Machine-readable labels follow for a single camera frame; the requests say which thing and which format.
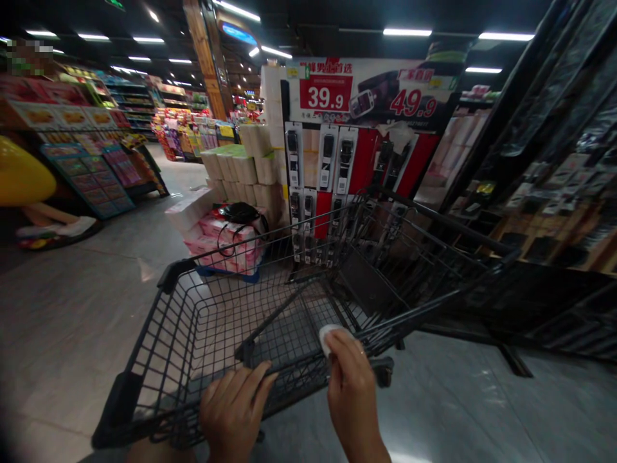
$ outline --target wooden pillar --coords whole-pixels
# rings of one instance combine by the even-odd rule
[[[212,117],[226,121],[229,112],[233,110],[233,101],[214,11],[202,9],[201,0],[183,1],[188,29],[204,75]]]

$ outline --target finger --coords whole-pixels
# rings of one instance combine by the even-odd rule
[[[227,390],[225,391],[225,395],[222,397],[222,401],[227,405],[231,404],[238,395],[242,386],[244,386],[244,382],[251,374],[252,370],[246,367],[241,367],[236,370],[236,374],[233,376],[233,379],[227,386]]]
[[[371,363],[368,361],[368,357],[366,356],[366,352],[364,351],[364,346],[362,345],[362,342],[360,342],[358,340],[354,340],[353,343],[357,347],[358,352],[360,352],[360,359],[361,359],[362,363],[365,366],[370,367]]]
[[[272,390],[274,386],[274,382],[278,378],[278,373],[271,374],[266,377],[262,384],[259,386],[257,393],[255,394],[255,401],[253,402],[253,418],[262,420],[262,415],[264,414],[265,402],[268,400],[268,394]]]
[[[259,384],[262,382],[262,379],[264,378],[266,372],[270,369],[271,366],[271,361],[263,361],[259,365],[257,365],[257,368],[253,370],[251,375],[244,382],[244,387],[242,387],[242,389],[239,391],[237,397],[238,403],[242,403],[246,407],[251,404],[251,401],[255,396],[255,392],[257,391]]]
[[[360,341],[354,339],[343,330],[334,330],[332,331],[332,334],[345,344],[347,349],[349,349],[352,353],[353,359],[360,367],[365,368],[369,365],[369,363],[365,361],[366,356],[364,355],[364,348],[362,347],[362,343]]]
[[[227,387],[229,386],[235,374],[235,371],[229,370],[227,373],[225,373],[225,376],[223,376],[223,378],[219,380],[220,383],[217,387],[217,391],[215,392],[214,397],[212,397],[213,402],[220,402],[220,400],[225,395],[225,391],[227,390]]]
[[[343,387],[343,371],[338,359],[332,359],[332,369],[330,373],[330,384],[328,385],[328,395],[333,394],[335,397]]]
[[[217,391],[219,384],[220,384],[220,379],[217,379],[216,381],[212,381],[210,383],[210,386],[208,386],[208,388],[206,389],[204,395],[201,397],[201,409],[202,410],[210,403],[210,401],[212,400],[212,397],[214,397],[214,394]]]
[[[359,375],[360,371],[360,364],[356,361],[354,353],[352,352],[352,350],[357,350],[357,347],[353,346],[353,349],[350,349],[345,342],[341,341],[340,338],[336,336],[337,331],[338,330],[330,331],[326,334],[325,341],[339,361],[343,376],[347,378],[348,381],[351,381]]]

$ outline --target ceiling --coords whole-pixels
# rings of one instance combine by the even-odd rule
[[[125,12],[105,0],[14,2],[11,12],[2,18],[0,35],[33,38],[25,30],[47,29],[56,33],[59,40],[46,41],[46,44],[52,44],[66,55],[99,66],[137,69],[199,87],[203,79],[182,0],[120,1]],[[474,40],[482,32],[533,33],[550,0],[229,0],[229,3],[260,16],[261,22],[257,23],[226,11],[243,20],[261,45],[294,56],[423,59],[430,43],[453,35]],[[158,16],[158,23],[148,9]],[[385,27],[431,29],[433,35],[384,36]],[[110,41],[88,42],[77,33],[106,35]],[[165,43],[140,44],[133,37],[160,37]],[[242,92],[258,89],[260,66],[267,57],[274,56],[262,51],[251,58],[248,53],[252,46],[223,33],[221,40],[229,81],[235,92],[241,93],[238,85]],[[467,64],[503,71],[493,75],[467,74],[463,89],[468,90],[474,84],[500,89],[526,43],[493,42],[489,46],[489,50],[472,49]],[[148,57],[151,61],[134,62],[129,56]],[[191,60],[192,64],[171,63],[169,58]]]

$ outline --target gray floor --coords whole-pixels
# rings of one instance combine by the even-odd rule
[[[25,462],[123,461],[123,450],[93,453],[89,438],[159,275],[186,256],[163,211],[206,174],[152,150],[172,197],[141,204],[76,246],[11,254],[1,267],[3,418]],[[617,460],[617,382],[601,366],[524,353],[535,379],[521,379],[492,347],[423,333],[391,355],[393,385],[378,401],[395,462]],[[324,392],[264,431],[255,461],[344,461]]]

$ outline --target metal wire grid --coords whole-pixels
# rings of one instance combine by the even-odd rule
[[[344,325],[369,355],[379,355],[490,270],[431,235],[430,221],[397,203],[364,195],[317,225],[314,219],[289,227],[296,234],[325,227],[328,239],[313,240],[313,247],[294,248],[293,238],[277,232],[269,242],[221,247],[195,260],[236,273],[189,271],[169,295],[159,291],[127,367],[143,378],[135,429],[148,423],[153,440],[171,439],[178,448],[198,443],[199,400],[208,385],[265,359],[280,372],[265,409],[272,415],[325,386],[321,326]],[[330,255],[331,269],[316,261],[316,248]],[[239,278],[257,273],[257,283]]]

